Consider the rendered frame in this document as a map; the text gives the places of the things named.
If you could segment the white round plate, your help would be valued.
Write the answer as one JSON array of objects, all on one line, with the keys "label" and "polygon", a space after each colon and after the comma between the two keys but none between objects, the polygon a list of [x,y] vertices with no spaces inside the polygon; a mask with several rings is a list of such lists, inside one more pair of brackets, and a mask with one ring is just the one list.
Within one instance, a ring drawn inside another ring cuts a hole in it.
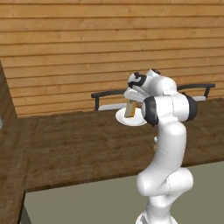
[{"label": "white round plate", "polygon": [[136,108],[135,115],[129,118],[124,116],[125,110],[126,108],[120,108],[115,114],[115,118],[119,123],[127,126],[142,126],[147,123],[143,118],[140,108]]}]

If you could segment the toasted bread slice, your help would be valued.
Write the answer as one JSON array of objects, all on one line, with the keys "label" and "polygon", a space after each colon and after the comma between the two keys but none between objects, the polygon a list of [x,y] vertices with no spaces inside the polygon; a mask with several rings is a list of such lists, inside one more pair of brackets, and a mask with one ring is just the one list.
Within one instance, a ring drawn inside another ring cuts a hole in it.
[{"label": "toasted bread slice", "polygon": [[128,100],[126,105],[126,110],[124,113],[125,118],[131,118],[135,116],[137,102],[133,100]]}]

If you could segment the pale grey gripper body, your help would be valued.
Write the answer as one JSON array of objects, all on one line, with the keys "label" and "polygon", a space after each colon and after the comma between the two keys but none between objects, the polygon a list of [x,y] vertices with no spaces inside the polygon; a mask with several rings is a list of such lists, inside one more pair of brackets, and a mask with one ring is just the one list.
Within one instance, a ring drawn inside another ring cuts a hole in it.
[{"label": "pale grey gripper body", "polygon": [[123,95],[126,99],[130,99],[135,102],[143,102],[147,97],[147,93],[140,87],[128,87]]}]

